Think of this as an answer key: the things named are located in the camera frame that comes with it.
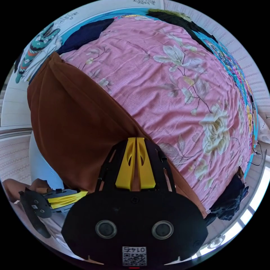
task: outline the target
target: dark blue cloth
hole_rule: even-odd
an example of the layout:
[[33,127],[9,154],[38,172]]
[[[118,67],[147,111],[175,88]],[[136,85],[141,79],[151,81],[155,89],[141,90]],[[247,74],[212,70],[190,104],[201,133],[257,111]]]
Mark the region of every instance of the dark blue cloth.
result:
[[213,221],[215,221],[216,218],[217,216],[215,214],[209,213],[204,219],[206,226],[209,226]]
[[239,211],[240,203],[247,194],[248,188],[235,174],[224,192],[210,208],[211,213],[221,220],[231,220],[235,213]]
[[78,50],[84,44],[98,39],[100,33],[112,24],[113,21],[114,19],[105,19],[81,26],[79,30],[70,35],[62,47],[56,52],[61,55],[62,53]]

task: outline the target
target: green fuzzy fabric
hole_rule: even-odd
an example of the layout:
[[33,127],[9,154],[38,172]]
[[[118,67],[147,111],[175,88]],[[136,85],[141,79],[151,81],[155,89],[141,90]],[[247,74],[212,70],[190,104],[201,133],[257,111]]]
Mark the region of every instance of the green fuzzy fabric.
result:
[[186,14],[180,13],[180,12],[177,12],[177,11],[170,11],[170,10],[157,9],[157,8],[150,8],[149,11],[151,11],[151,12],[164,12],[164,13],[167,13],[167,14],[171,14],[171,15],[175,15],[177,17],[183,18],[183,19],[185,19],[187,21],[191,21],[191,19]]

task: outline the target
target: circular sensor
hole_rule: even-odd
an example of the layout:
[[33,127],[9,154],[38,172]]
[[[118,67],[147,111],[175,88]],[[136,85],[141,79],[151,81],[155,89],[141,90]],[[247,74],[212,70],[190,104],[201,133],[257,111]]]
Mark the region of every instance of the circular sensor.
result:
[[169,238],[174,232],[174,227],[169,221],[159,221],[152,228],[152,235],[159,240]]
[[115,224],[109,220],[101,220],[96,224],[96,233],[98,236],[110,239],[117,233]]

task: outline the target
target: person's arm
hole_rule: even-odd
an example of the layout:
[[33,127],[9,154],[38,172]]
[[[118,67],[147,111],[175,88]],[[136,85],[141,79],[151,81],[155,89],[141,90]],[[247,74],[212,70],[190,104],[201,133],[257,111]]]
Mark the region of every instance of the person's arm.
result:
[[14,203],[20,200],[20,191],[25,191],[25,188],[30,190],[34,190],[38,193],[46,193],[49,191],[50,186],[48,185],[47,181],[36,179],[31,186],[16,181],[14,179],[7,179],[3,181],[3,187],[6,191],[7,197],[10,202]]

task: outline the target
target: black wire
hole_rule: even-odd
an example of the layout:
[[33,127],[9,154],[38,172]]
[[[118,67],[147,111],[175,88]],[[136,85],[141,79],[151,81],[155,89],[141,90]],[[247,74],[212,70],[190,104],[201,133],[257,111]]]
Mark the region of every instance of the black wire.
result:
[[255,165],[255,166],[260,166],[261,165],[261,163],[262,163],[262,160],[261,160],[261,162],[260,162],[260,164],[259,165],[257,165],[257,164],[254,164],[254,163],[252,163],[252,162],[248,162],[248,163],[251,163],[251,164],[253,164],[253,165]]

